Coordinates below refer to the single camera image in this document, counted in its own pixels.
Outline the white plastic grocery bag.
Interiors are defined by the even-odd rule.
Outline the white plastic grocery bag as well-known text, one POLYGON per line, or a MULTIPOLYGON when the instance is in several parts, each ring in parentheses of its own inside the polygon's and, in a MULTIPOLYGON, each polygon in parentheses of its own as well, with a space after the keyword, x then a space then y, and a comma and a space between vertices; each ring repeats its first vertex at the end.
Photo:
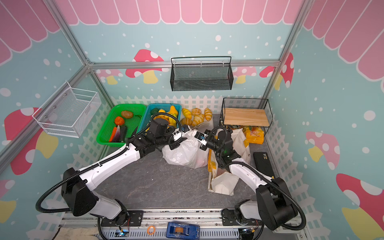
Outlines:
POLYGON ((201 143, 195 138, 197 132, 197 130, 188 132, 187 139, 174 150, 171 150, 170 146, 163 147, 163 158, 168 164, 192 169, 207 166, 209 151, 200 149, 201 143))

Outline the white tote bag yellow handles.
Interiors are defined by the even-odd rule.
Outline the white tote bag yellow handles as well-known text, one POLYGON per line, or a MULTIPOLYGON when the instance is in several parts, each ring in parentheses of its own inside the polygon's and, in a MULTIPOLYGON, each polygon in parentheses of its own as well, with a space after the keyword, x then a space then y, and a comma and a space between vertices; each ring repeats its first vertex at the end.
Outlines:
MULTIPOLYGON (((234 150, 241 156, 241 158, 247 164, 251 161, 251 152, 249 142, 241 129, 233 130, 231 133, 233 140, 234 150)), ((222 195, 233 196, 234 189, 239 181, 239 177, 232 174, 227 169, 221 169, 216 160, 215 153, 209 150, 208 155, 208 171, 209 171, 209 182, 208 191, 211 193, 217 193, 222 195)))

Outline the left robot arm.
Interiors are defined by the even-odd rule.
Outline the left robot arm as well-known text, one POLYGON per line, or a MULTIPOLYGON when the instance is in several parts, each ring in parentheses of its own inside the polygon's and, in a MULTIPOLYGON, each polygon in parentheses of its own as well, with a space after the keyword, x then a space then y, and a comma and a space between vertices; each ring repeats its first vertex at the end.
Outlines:
POLYGON ((107 178, 127 165, 154 152, 161 146, 168 145, 171 149, 177 148, 186 140, 190 131, 187 125, 177 121, 177 127, 169 127, 162 113, 151 117, 150 122, 142 131, 134 131, 126 143, 114 153, 89 165, 74 170, 68 169, 63 180, 48 189, 36 202, 36 210, 40 213, 60 213, 70 211, 74 216, 91 214, 100 218, 128 219, 126 207, 118 200, 112 200, 96 193, 95 189, 107 178), (56 189, 62 189, 62 195, 67 203, 64 209, 45 209, 43 201, 56 189))

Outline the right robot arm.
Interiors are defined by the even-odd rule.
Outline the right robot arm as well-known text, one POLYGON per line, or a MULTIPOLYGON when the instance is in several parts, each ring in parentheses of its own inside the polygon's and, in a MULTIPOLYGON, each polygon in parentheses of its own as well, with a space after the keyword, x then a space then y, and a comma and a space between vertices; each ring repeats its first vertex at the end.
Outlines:
POLYGON ((202 150, 214 152, 219 168, 228 170, 255 192, 256 201, 240 204, 241 219, 260 220, 270 230, 283 227, 300 231, 306 227, 305 213, 291 196, 286 182, 266 176, 248 164, 235 151, 229 130, 221 126, 206 133, 194 130, 193 136, 202 144, 202 150))

